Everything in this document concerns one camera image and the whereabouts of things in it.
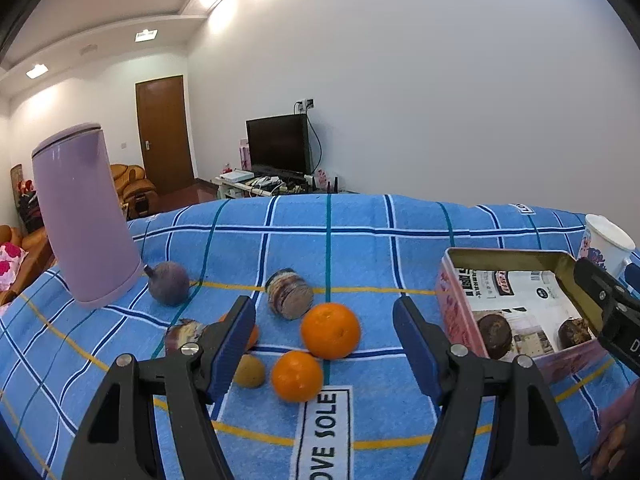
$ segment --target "cable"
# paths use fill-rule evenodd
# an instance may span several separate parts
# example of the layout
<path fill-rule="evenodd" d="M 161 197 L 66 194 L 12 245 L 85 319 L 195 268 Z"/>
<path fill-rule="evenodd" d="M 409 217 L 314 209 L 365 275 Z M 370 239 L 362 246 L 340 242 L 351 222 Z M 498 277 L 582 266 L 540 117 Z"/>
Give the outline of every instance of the cable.
<path fill-rule="evenodd" d="M 314 168 L 314 170 L 311 172 L 311 173 L 315 173 L 316 170 L 320 167 L 320 162 L 322 162 L 322 144 L 320 142 L 320 137 L 318 137 L 318 134 L 316 134 L 316 129 L 314 128 L 313 124 L 311 124 L 311 121 L 309 120 L 308 114 L 306 115 L 306 122 L 308 122 L 309 126 L 311 126 L 311 130 L 316 136 L 316 139 L 318 140 L 318 146 L 320 147 L 320 158 L 318 158 L 318 163 L 316 164 L 316 167 Z"/>
<path fill-rule="evenodd" d="M 296 103 L 293 105 L 293 113 L 295 115 L 296 113 L 296 109 L 299 110 L 298 105 L 301 105 L 302 101 L 296 101 Z M 316 134 L 316 129 L 314 128 L 313 124 L 311 124 L 311 121 L 309 120 L 309 114 L 305 114 L 306 115 L 306 122 L 309 123 L 309 126 L 311 126 L 311 130 L 313 131 L 314 135 L 316 136 L 316 139 L 318 140 L 318 147 L 320 148 L 320 158 L 318 158 L 318 163 L 316 164 L 314 170 L 311 172 L 312 174 L 316 172 L 316 170 L 320 167 L 320 162 L 322 162 L 322 143 L 320 142 L 320 137 L 318 137 L 318 134 Z"/>
<path fill-rule="evenodd" d="M 257 180 L 258 180 L 258 178 L 254 178 L 254 179 L 252 180 L 252 182 L 251 182 L 251 186 L 249 186 L 249 198 L 251 198 L 251 192 L 254 190 L 254 188 L 255 188 L 255 183 L 256 183 L 256 181 L 257 181 Z"/>

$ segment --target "white wall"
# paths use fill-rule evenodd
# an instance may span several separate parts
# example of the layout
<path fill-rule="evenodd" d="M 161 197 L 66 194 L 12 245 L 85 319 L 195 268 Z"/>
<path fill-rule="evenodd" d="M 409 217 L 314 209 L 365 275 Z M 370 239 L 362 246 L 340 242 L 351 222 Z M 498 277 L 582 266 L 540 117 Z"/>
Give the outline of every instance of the white wall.
<path fill-rule="evenodd" d="M 236 1 L 190 44 L 201 177 L 315 98 L 350 189 L 597 212 L 640 244 L 640 52 L 605 0 Z"/>
<path fill-rule="evenodd" d="M 31 178 L 31 151 L 39 142 L 74 124 L 97 122 L 104 130 L 113 164 L 142 166 L 136 83 L 173 75 L 184 75 L 187 130 L 193 158 L 186 55 L 181 49 L 165 49 L 149 50 L 141 57 L 130 54 L 85 64 L 12 99 L 12 163 L 22 164 L 25 177 Z"/>
<path fill-rule="evenodd" d="M 11 188 L 12 168 L 9 140 L 9 104 L 0 98 L 0 225 L 18 225 L 14 193 Z"/>

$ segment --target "paper cup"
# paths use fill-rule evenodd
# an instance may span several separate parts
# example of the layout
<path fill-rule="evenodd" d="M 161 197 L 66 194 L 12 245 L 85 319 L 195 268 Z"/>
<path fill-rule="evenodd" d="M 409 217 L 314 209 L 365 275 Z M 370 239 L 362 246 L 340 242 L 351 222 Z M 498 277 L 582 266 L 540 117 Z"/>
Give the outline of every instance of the paper cup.
<path fill-rule="evenodd" d="M 631 263 L 631 251 L 636 244 L 617 225 L 601 215 L 587 215 L 580 243 L 579 258 L 587 258 L 618 278 Z"/>

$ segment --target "kiwi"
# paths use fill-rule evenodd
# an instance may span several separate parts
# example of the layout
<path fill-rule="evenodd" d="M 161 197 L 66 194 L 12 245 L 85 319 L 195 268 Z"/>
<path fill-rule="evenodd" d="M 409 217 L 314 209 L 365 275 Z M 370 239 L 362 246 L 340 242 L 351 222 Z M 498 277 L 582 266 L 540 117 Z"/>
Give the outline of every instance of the kiwi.
<path fill-rule="evenodd" d="M 236 368 L 234 382 L 243 388 L 258 388 L 266 376 L 264 364 L 255 356 L 244 354 Z"/>

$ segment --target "black clamp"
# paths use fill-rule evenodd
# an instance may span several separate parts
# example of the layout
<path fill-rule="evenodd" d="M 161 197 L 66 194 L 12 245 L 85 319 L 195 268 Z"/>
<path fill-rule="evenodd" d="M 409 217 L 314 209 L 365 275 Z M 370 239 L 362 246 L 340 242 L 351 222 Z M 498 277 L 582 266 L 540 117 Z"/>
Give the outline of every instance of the black clamp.
<path fill-rule="evenodd" d="M 575 263 L 574 280 L 602 309 L 599 343 L 640 375 L 640 301 L 587 258 Z"/>
<path fill-rule="evenodd" d="M 255 324 L 240 296 L 197 343 L 138 362 L 120 355 L 107 371 L 73 441 L 63 480 L 164 480 L 153 396 L 166 396 L 184 480 L 232 480 L 206 404 L 228 391 Z"/>
<path fill-rule="evenodd" d="M 395 302 L 393 321 L 421 392 L 442 406 L 414 480 L 464 478 L 484 396 L 496 401 L 483 480 L 583 478 L 564 419 L 530 357 L 507 363 L 452 345 L 408 296 Z"/>

